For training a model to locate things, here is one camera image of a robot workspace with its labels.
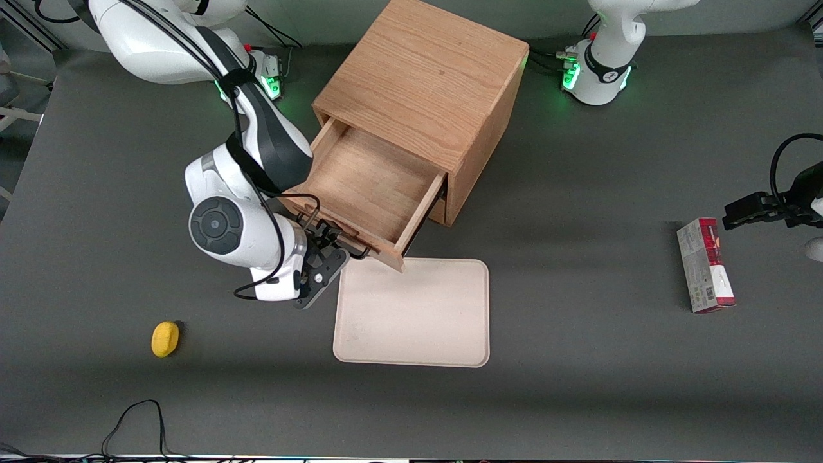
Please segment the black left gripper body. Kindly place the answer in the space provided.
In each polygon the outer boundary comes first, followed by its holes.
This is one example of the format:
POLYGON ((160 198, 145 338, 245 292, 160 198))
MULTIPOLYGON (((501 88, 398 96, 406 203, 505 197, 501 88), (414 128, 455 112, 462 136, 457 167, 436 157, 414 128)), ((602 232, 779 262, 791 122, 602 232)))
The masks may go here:
POLYGON ((787 193, 787 227, 806 225, 822 228, 821 217, 822 162, 803 170, 787 193))

